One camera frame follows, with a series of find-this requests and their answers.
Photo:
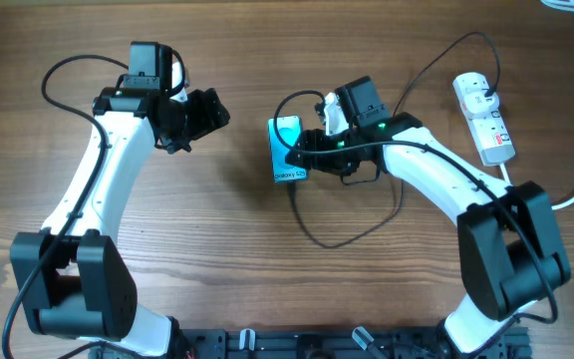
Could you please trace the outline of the blue screen smartphone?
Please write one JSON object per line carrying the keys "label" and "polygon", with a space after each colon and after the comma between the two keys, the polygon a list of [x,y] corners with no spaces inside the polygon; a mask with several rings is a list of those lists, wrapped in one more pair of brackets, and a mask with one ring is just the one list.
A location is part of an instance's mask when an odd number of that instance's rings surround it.
{"label": "blue screen smartphone", "polygon": [[286,163],[285,159],[289,149],[278,139],[281,137],[290,147],[294,147],[302,131],[301,119],[298,116],[278,117],[277,127],[274,127],[274,120],[269,119],[267,130],[274,181],[281,183],[305,180],[308,177],[308,172]]}

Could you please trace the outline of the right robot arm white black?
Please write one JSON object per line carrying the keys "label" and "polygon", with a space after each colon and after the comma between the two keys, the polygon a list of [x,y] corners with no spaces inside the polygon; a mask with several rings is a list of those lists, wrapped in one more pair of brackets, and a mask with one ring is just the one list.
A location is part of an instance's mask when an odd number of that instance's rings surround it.
{"label": "right robot arm white black", "polygon": [[453,356],[474,358],[516,322],[547,324],[559,315],[556,288],[571,278],[570,262],[547,193],[479,171],[442,146],[408,113],[392,114],[368,76],[321,98],[323,124],[303,130],[299,117],[268,122],[273,159],[295,169],[339,176],[372,162],[435,204],[457,229],[466,294],[442,322]]}

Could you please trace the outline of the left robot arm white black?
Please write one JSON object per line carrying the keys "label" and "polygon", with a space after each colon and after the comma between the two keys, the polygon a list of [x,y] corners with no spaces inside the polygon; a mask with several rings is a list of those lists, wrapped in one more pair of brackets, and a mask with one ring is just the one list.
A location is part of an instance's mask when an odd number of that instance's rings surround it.
{"label": "left robot arm white black", "polygon": [[175,319],[140,304],[117,248],[151,153],[188,151],[229,121],[214,90],[189,91],[186,82],[176,50],[133,42],[118,81],[85,113],[90,140],[64,196],[39,230],[18,233],[10,248],[18,293],[9,312],[23,313],[33,333],[134,358],[196,355]]}

